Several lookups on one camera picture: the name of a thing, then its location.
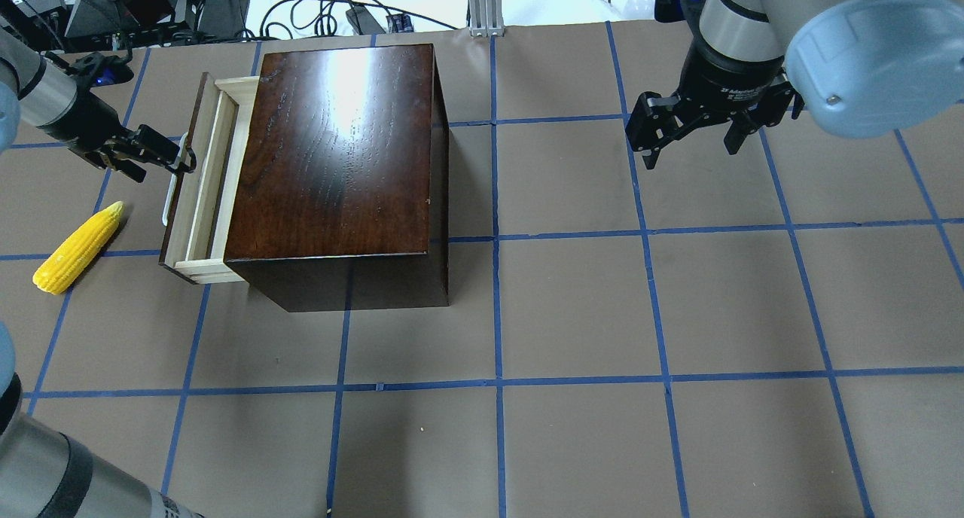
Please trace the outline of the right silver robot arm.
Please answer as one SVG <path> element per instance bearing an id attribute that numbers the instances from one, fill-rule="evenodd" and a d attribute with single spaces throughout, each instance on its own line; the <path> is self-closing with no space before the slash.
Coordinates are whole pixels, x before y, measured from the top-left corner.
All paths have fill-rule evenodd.
<path id="1" fill-rule="evenodd" d="M 826 133 L 878 137 L 962 98 L 962 0 L 655 0 L 692 35 L 670 96 L 638 96 L 624 133 L 654 168 L 666 145 L 726 124 L 736 154 L 785 114 Z"/>

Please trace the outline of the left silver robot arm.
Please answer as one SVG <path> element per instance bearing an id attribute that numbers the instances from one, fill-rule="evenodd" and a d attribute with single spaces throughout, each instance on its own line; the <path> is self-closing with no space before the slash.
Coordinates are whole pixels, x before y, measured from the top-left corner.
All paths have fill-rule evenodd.
<path id="1" fill-rule="evenodd" d="M 123 83 L 132 72 L 123 58 L 100 53 L 72 64 L 42 57 L 9 33 L 2 34 L 2 147 L 21 123 L 63 142 L 101 170 L 134 181 L 145 164 L 180 176 L 192 172 L 191 150 L 148 126 L 134 129 L 92 93 L 100 78 Z M 117 232 L 123 203 L 94 213 L 38 271 L 41 291 L 67 291 Z M 49 428 L 24 411 L 15 371 L 15 346 L 2 329 L 2 515 L 4 517 L 193 517 L 195 511 L 91 452 L 82 442 Z"/>

